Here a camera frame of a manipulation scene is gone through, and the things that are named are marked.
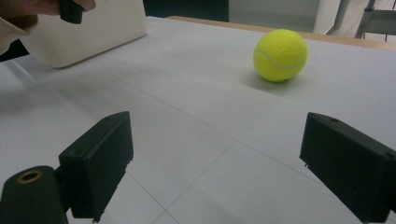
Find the table edge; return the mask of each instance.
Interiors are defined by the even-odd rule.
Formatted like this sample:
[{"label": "table edge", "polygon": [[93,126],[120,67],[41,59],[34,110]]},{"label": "table edge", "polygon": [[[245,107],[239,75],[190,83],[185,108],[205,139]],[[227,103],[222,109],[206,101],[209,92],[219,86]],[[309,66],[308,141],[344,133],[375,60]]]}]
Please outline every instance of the table edge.
[{"label": "table edge", "polygon": [[[246,25],[246,24],[232,23],[232,22],[226,22],[226,21],[210,21],[210,20],[203,20],[203,19],[180,17],[180,16],[171,16],[171,17],[167,17],[166,19],[174,20],[174,21],[194,22],[194,23],[200,23],[200,24],[206,24],[206,25],[214,25],[214,26],[220,26],[220,27],[228,27],[228,28],[263,32],[263,33],[268,33],[270,31],[275,30],[275,28],[269,28],[269,27]],[[364,47],[364,48],[396,50],[396,43],[380,42],[380,41],[365,40],[365,39],[356,39],[356,38],[338,36],[338,35],[320,35],[320,34],[311,34],[311,33],[306,33],[306,32],[298,32],[298,33],[303,38],[306,38],[306,39],[331,42],[331,43],[342,44],[342,45],[358,46],[358,47]]]}]

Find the white table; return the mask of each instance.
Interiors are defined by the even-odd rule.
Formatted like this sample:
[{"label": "white table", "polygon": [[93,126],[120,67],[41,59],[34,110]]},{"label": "white table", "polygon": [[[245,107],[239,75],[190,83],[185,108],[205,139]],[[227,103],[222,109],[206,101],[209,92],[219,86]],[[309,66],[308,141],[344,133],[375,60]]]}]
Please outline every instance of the white table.
[{"label": "white table", "polygon": [[148,18],[146,36],[65,69],[1,63],[0,182],[57,167],[99,119],[129,110],[134,160],[101,223],[359,223],[299,159],[305,118],[396,148],[396,51],[307,39],[305,69],[274,84],[252,64],[262,36]]}]

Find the yellow tennis ball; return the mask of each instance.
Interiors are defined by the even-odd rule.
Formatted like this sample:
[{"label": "yellow tennis ball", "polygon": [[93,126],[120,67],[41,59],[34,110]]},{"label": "yellow tennis ball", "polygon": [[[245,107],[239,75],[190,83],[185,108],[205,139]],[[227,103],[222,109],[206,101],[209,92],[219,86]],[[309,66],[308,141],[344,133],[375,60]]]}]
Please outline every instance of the yellow tennis ball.
[{"label": "yellow tennis ball", "polygon": [[305,66],[308,48],[304,39],[290,30],[266,34],[254,49],[257,72],[270,81],[282,82],[296,76]]}]

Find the brass insert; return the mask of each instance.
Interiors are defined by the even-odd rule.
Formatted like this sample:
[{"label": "brass insert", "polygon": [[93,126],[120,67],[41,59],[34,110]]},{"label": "brass insert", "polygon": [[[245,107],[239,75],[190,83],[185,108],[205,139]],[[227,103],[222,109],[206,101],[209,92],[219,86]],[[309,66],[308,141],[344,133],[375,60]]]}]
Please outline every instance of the brass insert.
[{"label": "brass insert", "polygon": [[18,177],[18,184],[29,184],[32,183],[34,181],[36,181],[37,179],[39,179],[41,176],[43,175],[42,171],[39,170],[31,170],[31,171],[27,171],[23,174],[20,175],[20,177]]}]

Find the human hand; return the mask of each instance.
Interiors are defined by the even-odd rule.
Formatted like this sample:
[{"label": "human hand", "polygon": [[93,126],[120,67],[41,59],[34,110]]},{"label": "human hand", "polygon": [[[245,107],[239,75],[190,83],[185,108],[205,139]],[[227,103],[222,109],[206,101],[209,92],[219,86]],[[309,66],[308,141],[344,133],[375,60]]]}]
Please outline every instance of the human hand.
[{"label": "human hand", "polygon": [[[73,0],[89,11],[95,8],[94,0]],[[0,17],[9,20],[37,14],[59,15],[60,0],[0,0]]]}]

